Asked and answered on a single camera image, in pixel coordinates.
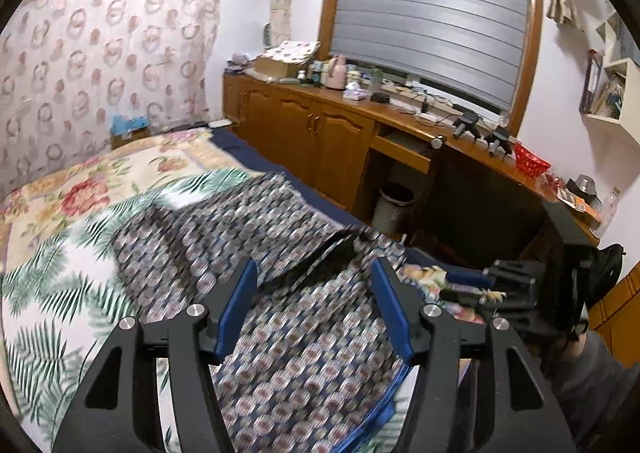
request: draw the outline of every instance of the blue fabric edge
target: blue fabric edge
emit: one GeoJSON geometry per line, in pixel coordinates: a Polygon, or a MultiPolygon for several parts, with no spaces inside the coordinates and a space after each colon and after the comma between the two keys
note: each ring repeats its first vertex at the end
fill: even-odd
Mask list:
{"type": "Polygon", "coordinates": [[[362,420],[362,423],[338,443],[331,450],[332,453],[352,453],[361,448],[364,443],[371,439],[380,428],[384,426],[391,417],[394,415],[394,411],[388,411],[389,407],[393,407],[393,397],[398,391],[399,386],[406,379],[407,375],[411,371],[411,367],[403,364],[400,372],[396,375],[391,385],[386,389],[385,395],[380,399],[380,402],[373,407],[369,414],[362,420]]]}

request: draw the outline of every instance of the blue gripper pad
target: blue gripper pad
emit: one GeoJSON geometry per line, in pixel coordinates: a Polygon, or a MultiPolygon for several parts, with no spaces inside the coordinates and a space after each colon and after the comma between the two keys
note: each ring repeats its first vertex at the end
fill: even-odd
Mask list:
{"type": "Polygon", "coordinates": [[[472,269],[447,271],[447,281],[459,285],[470,285],[478,289],[493,289],[494,281],[482,273],[472,269]]]}
{"type": "Polygon", "coordinates": [[[415,287],[401,283],[386,258],[371,262],[371,290],[385,321],[386,333],[394,352],[407,365],[416,364],[419,351],[414,347],[415,339],[412,343],[412,335],[419,338],[426,332],[418,314],[424,306],[422,294],[415,287]]]}
{"type": "Polygon", "coordinates": [[[220,362],[236,347],[257,283],[258,266],[253,259],[245,260],[244,267],[241,262],[229,280],[229,284],[236,286],[218,321],[218,343],[215,354],[220,362]]]}

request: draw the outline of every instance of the wooden window frame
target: wooden window frame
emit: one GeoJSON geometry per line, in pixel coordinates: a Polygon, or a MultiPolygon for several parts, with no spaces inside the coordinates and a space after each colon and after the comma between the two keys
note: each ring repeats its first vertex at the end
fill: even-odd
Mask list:
{"type": "MultiPolygon", "coordinates": [[[[322,16],[318,30],[318,59],[324,60],[329,56],[331,39],[334,35],[335,11],[338,0],[322,1],[322,16]]],[[[522,60],[516,88],[513,93],[513,105],[509,116],[509,133],[517,136],[524,118],[524,112],[529,103],[529,94],[533,85],[538,65],[538,53],[540,50],[540,32],[542,30],[542,0],[529,0],[529,13],[527,16],[527,32],[525,33],[522,60]]]]}

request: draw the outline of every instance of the cabinet door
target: cabinet door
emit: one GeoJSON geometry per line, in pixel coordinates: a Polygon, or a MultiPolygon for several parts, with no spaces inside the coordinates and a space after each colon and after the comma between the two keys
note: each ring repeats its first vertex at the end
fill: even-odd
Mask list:
{"type": "Polygon", "coordinates": [[[373,121],[321,105],[315,119],[316,170],[314,186],[347,211],[353,209],[369,151],[373,121]]]}
{"type": "Polygon", "coordinates": [[[271,99],[267,91],[262,87],[247,87],[242,110],[246,119],[242,138],[267,159],[271,159],[271,99]]]}
{"type": "Polygon", "coordinates": [[[223,111],[225,116],[235,121],[240,122],[240,97],[238,90],[238,77],[225,74],[223,78],[223,99],[222,99],[223,111]]]}
{"type": "Polygon", "coordinates": [[[273,160],[309,184],[315,138],[313,102],[279,93],[273,106],[273,160]]]}

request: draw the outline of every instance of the patterned cloth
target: patterned cloth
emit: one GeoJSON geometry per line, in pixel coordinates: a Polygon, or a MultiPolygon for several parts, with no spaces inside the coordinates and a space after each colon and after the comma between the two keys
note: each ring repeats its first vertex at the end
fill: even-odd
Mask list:
{"type": "Polygon", "coordinates": [[[282,175],[264,175],[181,210],[150,208],[113,240],[143,322],[173,317],[227,281],[241,253],[259,264],[234,353],[213,373],[238,452],[329,453],[357,443],[365,417],[408,369],[369,289],[370,261],[404,264],[374,229],[338,230],[282,175]]]}

